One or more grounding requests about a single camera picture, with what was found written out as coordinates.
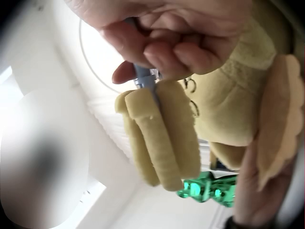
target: plush toy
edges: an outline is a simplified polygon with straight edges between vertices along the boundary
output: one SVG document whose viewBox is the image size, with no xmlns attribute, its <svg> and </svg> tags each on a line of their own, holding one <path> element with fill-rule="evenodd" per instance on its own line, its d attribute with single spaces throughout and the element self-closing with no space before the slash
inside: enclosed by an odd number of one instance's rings
<svg viewBox="0 0 305 229">
<path fill-rule="evenodd" d="M 180 81 L 192 101 L 199 137 L 209 141 L 211 153 L 227 168 L 239 169 L 246 146 L 258 134 L 254 163 L 260 188 L 295 155 L 303 127 L 300 64 L 285 55 L 297 45 L 293 35 L 275 5 L 254 1 L 252 17 L 226 63 Z"/>
<path fill-rule="evenodd" d="M 135 165 L 148 184 L 176 191 L 181 179 L 199 175 L 195 130 L 209 142 L 211 154 L 233 170 L 256 137 L 259 188 L 296 154 L 303 129 L 303 29 L 276 3 L 253 1 L 252 16 L 219 69 L 117 98 Z"/>
</svg>

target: finger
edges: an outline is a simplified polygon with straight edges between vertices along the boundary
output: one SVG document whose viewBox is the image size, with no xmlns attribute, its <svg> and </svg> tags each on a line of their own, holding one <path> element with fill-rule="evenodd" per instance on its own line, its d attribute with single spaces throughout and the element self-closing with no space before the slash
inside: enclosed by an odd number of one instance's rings
<svg viewBox="0 0 305 229">
<path fill-rule="evenodd" d="M 175 44 L 177 44 L 180 41 L 180 37 L 181 35 L 167 30 L 167 29 L 157 29 L 157 30 L 153 30 L 150 33 L 150 38 L 156 42 L 167 42 L 169 43 L 172 47 L 175 46 Z"/>
<path fill-rule="evenodd" d="M 139 18 L 141 27 L 147 29 L 168 29 L 177 33 L 193 33 L 194 30 L 180 16 L 171 12 L 159 12 L 143 15 Z"/>
<path fill-rule="evenodd" d="M 191 75 L 187 67 L 176 58 L 168 43 L 152 43 L 145 48 L 144 54 L 164 79 L 180 80 Z"/>
<path fill-rule="evenodd" d="M 200 46 L 201 35 L 199 34 L 184 35 L 182 41 L 188 43 L 194 43 L 195 45 Z"/>
<path fill-rule="evenodd" d="M 112 82 L 114 84 L 125 83 L 136 77 L 135 69 L 132 63 L 124 61 L 117 67 L 112 75 Z"/>
<path fill-rule="evenodd" d="M 128 62 L 153 68 L 143 54 L 148 39 L 134 26 L 123 21 L 117 22 L 104 27 L 100 33 Z"/>
<path fill-rule="evenodd" d="M 257 138 L 247 147 L 242 165 L 240 167 L 240 177 L 246 179 L 252 179 L 258 175 L 258 169 L 256 166 L 257 158 Z"/>
<path fill-rule="evenodd" d="M 236 38 L 204 37 L 201 47 L 194 43 L 177 44 L 174 52 L 191 72 L 209 73 L 223 65 L 236 45 Z"/>
</svg>

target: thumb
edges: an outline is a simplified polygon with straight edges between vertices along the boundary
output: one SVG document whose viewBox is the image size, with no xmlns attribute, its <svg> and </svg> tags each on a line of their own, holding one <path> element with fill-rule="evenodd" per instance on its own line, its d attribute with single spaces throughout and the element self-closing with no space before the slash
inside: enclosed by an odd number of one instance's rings
<svg viewBox="0 0 305 229">
<path fill-rule="evenodd" d="M 258 175 L 257 169 L 257 137 L 251 142 L 245 151 L 239 177 L 253 178 Z"/>
</svg>

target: yellow fabric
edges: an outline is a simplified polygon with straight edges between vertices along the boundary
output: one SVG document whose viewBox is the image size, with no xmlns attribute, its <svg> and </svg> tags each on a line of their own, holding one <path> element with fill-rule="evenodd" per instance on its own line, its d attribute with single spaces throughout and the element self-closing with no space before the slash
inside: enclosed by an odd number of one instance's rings
<svg viewBox="0 0 305 229">
<path fill-rule="evenodd" d="M 156 85 L 160 108 L 148 88 L 127 91 L 115 102 L 123 115 L 135 166 L 151 186 L 183 188 L 181 179 L 200 174 L 200 153 L 190 100 L 176 81 Z"/>
<path fill-rule="evenodd" d="M 185 92 L 199 110 L 195 128 L 200 138 L 239 147 L 252 141 L 267 71 L 275 54 L 272 40 L 252 18 L 221 68 L 192 75 L 197 89 L 192 92 L 189 85 Z"/>
</svg>

